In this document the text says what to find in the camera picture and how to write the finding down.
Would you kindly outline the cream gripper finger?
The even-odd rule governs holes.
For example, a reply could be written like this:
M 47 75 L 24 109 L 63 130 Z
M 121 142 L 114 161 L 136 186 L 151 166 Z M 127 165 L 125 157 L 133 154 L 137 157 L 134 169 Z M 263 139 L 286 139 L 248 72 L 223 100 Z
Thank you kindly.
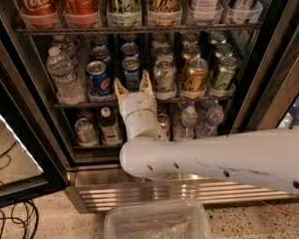
M 140 82 L 140 92 L 152 96 L 153 90 L 150 81 L 150 74 L 147 70 L 143 70 L 142 79 Z
M 121 104 L 129 95 L 129 91 L 122 85 L 118 78 L 114 80 L 114 88 L 117 100 Z

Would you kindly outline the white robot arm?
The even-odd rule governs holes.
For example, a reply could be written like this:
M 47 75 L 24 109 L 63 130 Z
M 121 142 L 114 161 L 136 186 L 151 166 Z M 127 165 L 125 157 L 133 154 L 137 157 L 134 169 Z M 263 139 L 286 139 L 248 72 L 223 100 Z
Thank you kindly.
M 158 124 L 150 75 L 129 92 L 114 80 L 127 131 L 120 152 L 123 170 L 158 179 L 187 173 L 299 195 L 299 125 L 187 141 L 169 141 Z

